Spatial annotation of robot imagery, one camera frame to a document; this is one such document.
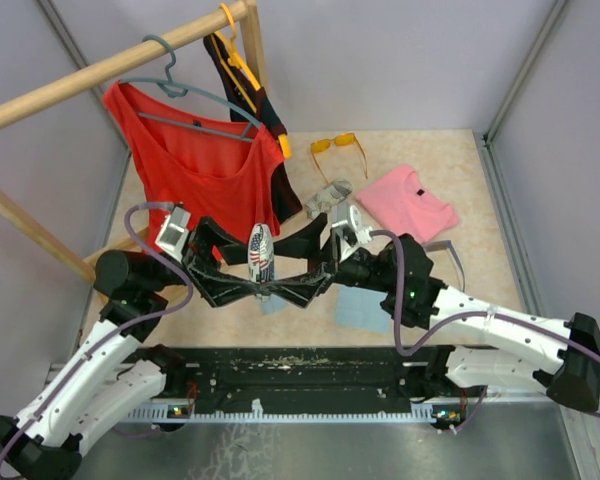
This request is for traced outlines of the square blue cleaning cloth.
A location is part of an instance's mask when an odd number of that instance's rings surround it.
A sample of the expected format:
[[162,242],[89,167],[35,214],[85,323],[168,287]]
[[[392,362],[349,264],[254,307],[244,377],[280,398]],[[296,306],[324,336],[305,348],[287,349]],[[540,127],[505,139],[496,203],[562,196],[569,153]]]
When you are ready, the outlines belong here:
[[385,297],[381,292],[341,285],[335,308],[335,323],[342,327],[388,333],[390,316],[381,308]]

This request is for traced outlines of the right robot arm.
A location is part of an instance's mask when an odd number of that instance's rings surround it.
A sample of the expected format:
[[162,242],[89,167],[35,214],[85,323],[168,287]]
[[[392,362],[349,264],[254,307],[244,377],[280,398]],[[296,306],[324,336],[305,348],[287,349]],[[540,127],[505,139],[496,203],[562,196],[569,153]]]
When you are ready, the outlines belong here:
[[411,235],[364,228],[352,208],[323,241],[325,219],[281,241],[268,226],[255,225],[247,244],[252,280],[300,307],[332,284],[385,293],[381,307],[393,319],[394,345],[404,357],[442,329],[471,338],[478,348],[453,346],[427,370],[428,387],[438,395],[504,386],[598,414],[600,328],[593,317],[540,317],[479,300],[432,277],[433,263]]

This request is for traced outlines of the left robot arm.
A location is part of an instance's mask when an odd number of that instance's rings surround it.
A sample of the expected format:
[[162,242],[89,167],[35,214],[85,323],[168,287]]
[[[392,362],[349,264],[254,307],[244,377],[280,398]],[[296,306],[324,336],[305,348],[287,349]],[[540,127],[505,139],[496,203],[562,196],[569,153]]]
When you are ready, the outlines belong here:
[[272,279],[271,230],[255,225],[247,242],[205,217],[195,230],[186,214],[169,214],[153,248],[109,250],[97,262],[98,291],[109,301],[99,321],[45,389],[16,416],[0,416],[0,465],[21,479],[70,479],[94,444],[128,413],[156,397],[186,389],[186,362],[173,349],[149,348],[131,367],[106,380],[160,320],[207,289],[196,261],[215,269],[220,251],[230,264],[247,264],[248,288]]

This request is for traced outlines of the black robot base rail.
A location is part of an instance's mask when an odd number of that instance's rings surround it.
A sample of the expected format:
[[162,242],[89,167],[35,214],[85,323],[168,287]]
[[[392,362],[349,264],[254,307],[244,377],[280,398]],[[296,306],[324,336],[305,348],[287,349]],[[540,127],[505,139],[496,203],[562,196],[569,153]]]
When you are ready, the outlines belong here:
[[482,386],[446,377],[449,346],[142,348],[80,395],[75,428],[151,423],[425,423],[455,428]]

